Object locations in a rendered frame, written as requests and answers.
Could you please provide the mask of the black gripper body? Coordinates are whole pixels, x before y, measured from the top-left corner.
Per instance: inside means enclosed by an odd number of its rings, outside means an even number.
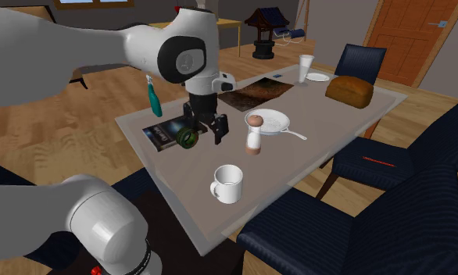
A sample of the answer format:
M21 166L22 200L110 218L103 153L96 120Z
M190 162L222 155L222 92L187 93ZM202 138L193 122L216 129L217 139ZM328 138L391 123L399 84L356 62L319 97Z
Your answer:
M191 110L195 118L201 123L213 123L217 108L217 94L194 95L189 94Z

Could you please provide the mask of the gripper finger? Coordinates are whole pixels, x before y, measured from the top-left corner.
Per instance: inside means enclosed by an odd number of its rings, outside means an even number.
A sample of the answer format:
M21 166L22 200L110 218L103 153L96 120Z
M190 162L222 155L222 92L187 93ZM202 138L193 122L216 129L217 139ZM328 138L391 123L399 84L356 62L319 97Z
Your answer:
M184 117L186 118L188 122L188 128L198 131L199 130L198 117L193 112L190 102L185 102L183 104L183 111L184 111Z
M225 114L214 114L209 128L214 133L215 144L221 143L222 137L229 132L227 116Z

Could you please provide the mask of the green tape roll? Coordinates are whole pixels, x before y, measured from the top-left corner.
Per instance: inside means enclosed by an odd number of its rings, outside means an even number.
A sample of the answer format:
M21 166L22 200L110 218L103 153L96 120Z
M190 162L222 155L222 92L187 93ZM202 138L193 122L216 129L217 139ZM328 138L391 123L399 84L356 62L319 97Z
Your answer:
M199 139L199 133L192 128L182 127L176 135L176 142L185 149L193 148Z

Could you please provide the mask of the white and brown pepper mill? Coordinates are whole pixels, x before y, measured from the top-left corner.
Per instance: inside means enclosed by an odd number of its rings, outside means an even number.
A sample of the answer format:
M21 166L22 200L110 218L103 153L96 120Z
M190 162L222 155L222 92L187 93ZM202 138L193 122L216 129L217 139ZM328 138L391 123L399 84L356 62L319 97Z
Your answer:
M263 125L263 118L259 115L251 115L246 119L249 125L249 132L245 144L245 151L250 155L258 155L261 151L260 128Z

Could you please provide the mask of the dark book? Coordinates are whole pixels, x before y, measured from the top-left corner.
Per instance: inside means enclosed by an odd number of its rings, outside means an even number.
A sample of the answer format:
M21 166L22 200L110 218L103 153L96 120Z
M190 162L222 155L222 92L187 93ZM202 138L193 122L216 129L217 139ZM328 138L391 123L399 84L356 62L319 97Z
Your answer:
M153 143L157 151L161 152L164 149L179 145L176 142L176 135L182 127L188 127L188 122L184 116L179 116L171 120L146 127L142 131ZM198 127L199 130L197 132L199 135L208 131L207 127L201 123L198 123Z

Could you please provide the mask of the teal spray bottle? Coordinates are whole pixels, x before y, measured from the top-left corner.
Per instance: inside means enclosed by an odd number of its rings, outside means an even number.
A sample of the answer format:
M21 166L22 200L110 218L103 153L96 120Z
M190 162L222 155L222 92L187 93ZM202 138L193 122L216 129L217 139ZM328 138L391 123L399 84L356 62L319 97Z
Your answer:
M151 105L152 111L157 117L161 117L163 115L163 111L162 111L162 108L161 108L161 105L160 105L159 98L157 97L157 95L156 95L156 93L154 91L154 87L153 87L153 83L152 83L152 77L147 75L146 79L148 81L148 97L149 97L149 101L150 101L150 105Z

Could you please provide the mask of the dark brown placemat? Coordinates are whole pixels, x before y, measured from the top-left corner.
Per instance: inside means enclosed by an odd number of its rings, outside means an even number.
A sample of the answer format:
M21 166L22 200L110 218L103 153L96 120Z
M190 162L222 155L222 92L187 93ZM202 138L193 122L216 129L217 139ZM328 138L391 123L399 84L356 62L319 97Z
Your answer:
M281 96L293 87L293 84L264 77L237 91L221 93L218 98L238 111L245 112Z

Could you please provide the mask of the white frying pan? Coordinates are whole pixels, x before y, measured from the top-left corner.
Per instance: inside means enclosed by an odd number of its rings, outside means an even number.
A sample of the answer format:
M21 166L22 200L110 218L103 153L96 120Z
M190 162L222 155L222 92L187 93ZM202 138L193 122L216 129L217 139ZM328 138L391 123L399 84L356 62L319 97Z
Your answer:
M290 119L282 112L279 112L274 109L254 109L248 112L245 115L245 122L248 125L249 129L252 129L252 127L248 123L248 118L252 115L261 116L263 118L263 124L259 128L259 132L261 135L273 136L278 135L280 133L290 133L296 135L297 137L303 140L307 139L307 137L296 132L290 131L288 129L290 125Z

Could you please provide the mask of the white mug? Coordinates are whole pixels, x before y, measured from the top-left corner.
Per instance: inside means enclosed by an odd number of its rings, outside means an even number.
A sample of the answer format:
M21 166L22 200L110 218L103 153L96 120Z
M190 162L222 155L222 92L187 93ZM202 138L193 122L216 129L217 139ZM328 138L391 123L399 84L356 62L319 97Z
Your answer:
M218 167L214 172L214 181L210 192L224 204L234 204L242 197L243 172L232 164Z

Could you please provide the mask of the dark blue chair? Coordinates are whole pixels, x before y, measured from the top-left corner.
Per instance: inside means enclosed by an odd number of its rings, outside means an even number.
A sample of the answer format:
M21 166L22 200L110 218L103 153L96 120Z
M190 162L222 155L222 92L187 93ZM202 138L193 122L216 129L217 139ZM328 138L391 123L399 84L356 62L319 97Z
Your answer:
M146 168L142 168L112 185L127 200L133 201L146 191L160 193Z
M237 243L282 275L458 275L458 176L433 165L352 217L295 188Z
M366 161L362 156L396 167ZM331 174L317 198L323 198L339 177L387 191L436 163L451 164L458 171L458 104L432 123L408 148L363 137L354 139L334 155Z
M386 48L347 44L335 69L336 76L351 76L375 84Z

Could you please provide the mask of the grey dining table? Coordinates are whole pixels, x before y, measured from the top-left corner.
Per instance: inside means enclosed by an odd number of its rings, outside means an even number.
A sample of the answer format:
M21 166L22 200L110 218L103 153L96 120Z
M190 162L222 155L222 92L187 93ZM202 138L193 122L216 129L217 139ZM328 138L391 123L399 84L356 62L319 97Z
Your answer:
M289 130L306 140L290 133L266 136L261 153L249 155L245 151L245 114L224 102L217 110L227 115L229 132L218 145L213 133L207 132L194 148L173 146L158 152L142 131L160 122L151 109L116 120L201 255L218 246L405 99L404 94L376 87L368 107L357 109L326 97L324 82L295 84L297 66L270 72L268 77L294 85L266 102L265 107L284 113L290 119ZM219 202L209 189L215 170L225 164L236 165L243 172L242 197L230 205Z

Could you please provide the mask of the dark wishing well model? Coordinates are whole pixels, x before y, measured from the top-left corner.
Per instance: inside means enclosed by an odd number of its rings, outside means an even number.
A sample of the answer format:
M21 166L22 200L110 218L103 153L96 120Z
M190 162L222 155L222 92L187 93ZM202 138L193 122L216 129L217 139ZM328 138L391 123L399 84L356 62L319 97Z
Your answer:
M257 28L257 39L254 41L255 51L252 53L254 59L272 59L272 49L275 45L272 40L275 28L282 28L289 25L278 7L257 8L255 12L244 21L250 27Z

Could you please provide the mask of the clear drinking glass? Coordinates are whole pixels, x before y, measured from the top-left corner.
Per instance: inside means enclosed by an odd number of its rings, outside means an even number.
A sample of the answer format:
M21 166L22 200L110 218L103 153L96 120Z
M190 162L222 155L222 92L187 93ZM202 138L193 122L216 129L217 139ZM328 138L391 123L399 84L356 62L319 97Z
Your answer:
M314 60L313 55L300 55L299 56L299 78L295 82L297 85L303 85L305 83L306 76L312 66Z

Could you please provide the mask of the brown bread loaf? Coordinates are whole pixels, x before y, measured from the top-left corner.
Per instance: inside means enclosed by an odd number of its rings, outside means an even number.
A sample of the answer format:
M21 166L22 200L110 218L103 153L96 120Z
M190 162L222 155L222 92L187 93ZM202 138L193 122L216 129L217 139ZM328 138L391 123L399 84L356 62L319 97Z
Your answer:
M346 105L363 109L370 104L374 86L351 76L338 76L327 86L325 96Z

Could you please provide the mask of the wooden tripod stand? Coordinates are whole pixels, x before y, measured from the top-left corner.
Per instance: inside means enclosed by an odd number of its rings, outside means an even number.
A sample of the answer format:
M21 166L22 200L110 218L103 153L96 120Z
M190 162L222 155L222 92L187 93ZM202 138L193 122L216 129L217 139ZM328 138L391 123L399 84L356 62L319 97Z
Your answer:
M295 19L294 28L301 27L304 32L304 41L307 39L307 29L308 29L308 20L310 12L310 0L299 0L299 9L297 12L297 17Z

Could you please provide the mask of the red pen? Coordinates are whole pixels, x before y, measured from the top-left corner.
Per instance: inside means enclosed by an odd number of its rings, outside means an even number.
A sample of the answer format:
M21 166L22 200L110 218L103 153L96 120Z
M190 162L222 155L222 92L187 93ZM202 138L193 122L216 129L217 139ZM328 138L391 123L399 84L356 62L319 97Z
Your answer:
M377 160L377 159L372 159L372 158L366 157L366 156L362 156L362 159L364 159L366 161L373 162L373 163L378 163L378 164L381 164L381 165L384 165L384 166L396 167L395 164L392 164L392 163L389 163L389 162L384 162L384 161Z

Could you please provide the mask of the orange wooden door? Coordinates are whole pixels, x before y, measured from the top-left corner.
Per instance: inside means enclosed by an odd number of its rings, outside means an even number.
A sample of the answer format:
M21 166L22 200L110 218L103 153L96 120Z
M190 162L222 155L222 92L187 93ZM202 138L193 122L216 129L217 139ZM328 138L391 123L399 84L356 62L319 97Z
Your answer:
M363 44L385 48L378 78L418 88L458 20L458 0L378 0Z

